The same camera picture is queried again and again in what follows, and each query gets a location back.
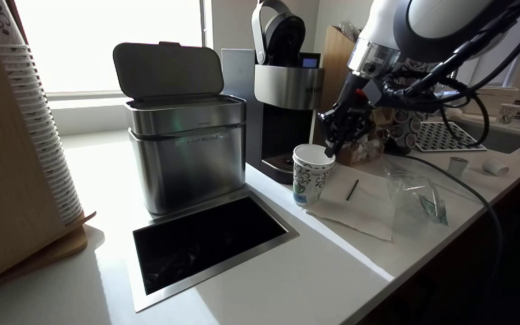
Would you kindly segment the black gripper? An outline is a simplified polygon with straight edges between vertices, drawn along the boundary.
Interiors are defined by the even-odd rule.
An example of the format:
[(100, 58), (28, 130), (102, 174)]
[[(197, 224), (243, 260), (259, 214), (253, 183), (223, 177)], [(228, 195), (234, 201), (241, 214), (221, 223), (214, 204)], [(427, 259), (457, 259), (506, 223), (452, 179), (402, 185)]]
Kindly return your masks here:
[(365, 78), (349, 73), (333, 109), (318, 116), (327, 158), (335, 158), (347, 143), (362, 139), (373, 129), (365, 85)]

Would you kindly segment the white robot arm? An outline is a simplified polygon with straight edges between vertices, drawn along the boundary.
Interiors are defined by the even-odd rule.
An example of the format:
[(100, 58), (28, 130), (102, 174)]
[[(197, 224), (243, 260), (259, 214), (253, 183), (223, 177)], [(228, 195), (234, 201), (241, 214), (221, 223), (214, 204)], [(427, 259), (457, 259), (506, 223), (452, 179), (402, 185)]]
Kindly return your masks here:
[(477, 100), (520, 55), (520, 42), (474, 87), (450, 74), (497, 46), (519, 20), (520, 0), (374, 0), (344, 89), (318, 116), (326, 154), (335, 158), (364, 138), (376, 107), (432, 114), (461, 98)]

